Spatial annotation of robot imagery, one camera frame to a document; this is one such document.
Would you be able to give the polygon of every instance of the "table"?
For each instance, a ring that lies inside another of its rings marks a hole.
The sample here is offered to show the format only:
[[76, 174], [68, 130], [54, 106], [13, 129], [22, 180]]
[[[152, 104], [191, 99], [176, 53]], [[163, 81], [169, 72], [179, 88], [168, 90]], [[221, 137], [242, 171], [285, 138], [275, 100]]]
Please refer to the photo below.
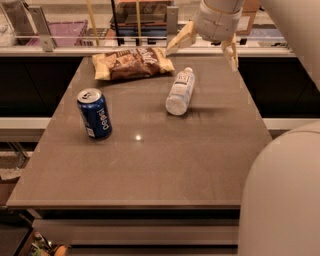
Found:
[[[223, 57], [170, 58], [177, 71], [190, 66], [196, 76], [181, 117], [165, 109], [174, 75], [96, 81], [85, 57], [8, 207], [239, 209], [250, 166], [271, 137], [240, 74]], [[77, 109], [77, 94], [88, 87], [107, 99], [113, 132], [105, 140], [86, 135]]]

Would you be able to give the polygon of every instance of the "bottle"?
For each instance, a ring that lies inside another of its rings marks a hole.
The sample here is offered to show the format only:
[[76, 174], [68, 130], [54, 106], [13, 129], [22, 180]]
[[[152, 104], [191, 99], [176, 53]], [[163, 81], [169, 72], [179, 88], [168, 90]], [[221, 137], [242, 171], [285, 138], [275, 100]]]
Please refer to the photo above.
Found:
[[187, 112], [194, 82], [195, 76], [190, 67], [177, 74], [166, 100], [166, 109], [170, 114], [180, 116]]

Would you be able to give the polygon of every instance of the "wooden stick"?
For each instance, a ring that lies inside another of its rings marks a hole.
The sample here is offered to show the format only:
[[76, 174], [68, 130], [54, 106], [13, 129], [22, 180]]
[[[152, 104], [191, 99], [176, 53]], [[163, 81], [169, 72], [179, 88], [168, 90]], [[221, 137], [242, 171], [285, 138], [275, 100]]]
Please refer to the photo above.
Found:
[[141, 19], [140, 19], [140, 5], [139, 5], [139, 0], [136, 0], [136, 11], [137, 11], [137, 24], [138, 24], [139, 46], [141, 46]]
[[94, 36], [96, 37], [97, 46], [99, 46], [100, 45], [99, 37], [98, 37], [98, 33], [97, 33], [96, 23], [95, 23], [94, 17], [93, 17], [91, 2], [90, 2], [90, 0], [86, 0], [86, 1], [87, 1], [87, 7], [88, 7], [89, 15], [90, 15], [90, 20], [91, 20], [91, 24], [92, 24], [93, 33], [94, 33]]

